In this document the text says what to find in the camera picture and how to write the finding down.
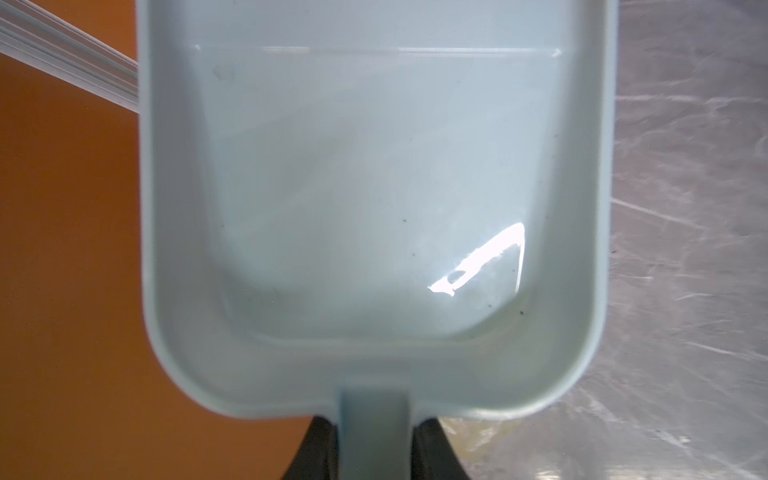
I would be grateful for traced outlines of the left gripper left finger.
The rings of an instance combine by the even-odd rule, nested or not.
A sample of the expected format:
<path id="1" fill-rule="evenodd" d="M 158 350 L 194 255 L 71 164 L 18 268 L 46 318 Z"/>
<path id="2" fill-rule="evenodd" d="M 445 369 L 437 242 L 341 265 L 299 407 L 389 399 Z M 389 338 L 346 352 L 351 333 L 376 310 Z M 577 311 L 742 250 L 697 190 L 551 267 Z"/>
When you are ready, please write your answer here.
<path id="1" fill-rule="evenodd" d="M 338 472 L 337 427 L 315 416 L 282 479 L 336 480 Z"/>

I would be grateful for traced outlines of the teal dustpan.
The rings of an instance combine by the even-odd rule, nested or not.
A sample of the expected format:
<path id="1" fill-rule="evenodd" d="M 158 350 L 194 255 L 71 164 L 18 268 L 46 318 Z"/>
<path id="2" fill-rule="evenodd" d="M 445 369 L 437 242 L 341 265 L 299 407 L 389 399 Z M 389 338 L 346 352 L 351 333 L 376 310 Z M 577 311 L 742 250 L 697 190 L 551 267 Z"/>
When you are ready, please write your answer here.
<path id="1" fill-rule="evenodd" d="M 513 420 L 606 320 L 615 1 L 140 1 L 142 300 L 201 406 L 337 427 L 412 479 L 428 419 Z"/>

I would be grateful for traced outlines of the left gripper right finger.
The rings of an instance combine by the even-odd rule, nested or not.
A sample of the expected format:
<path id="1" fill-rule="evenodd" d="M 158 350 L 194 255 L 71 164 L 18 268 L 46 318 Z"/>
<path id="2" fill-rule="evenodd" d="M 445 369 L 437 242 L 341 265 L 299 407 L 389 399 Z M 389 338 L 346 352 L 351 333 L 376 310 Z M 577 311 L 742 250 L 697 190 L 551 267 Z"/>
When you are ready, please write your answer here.
<path id="1" fill-rule="evenodd" d="M 445 432 L 436 418 L 414 429 L 411 448 L 413 480 L 468 480 Z"/>

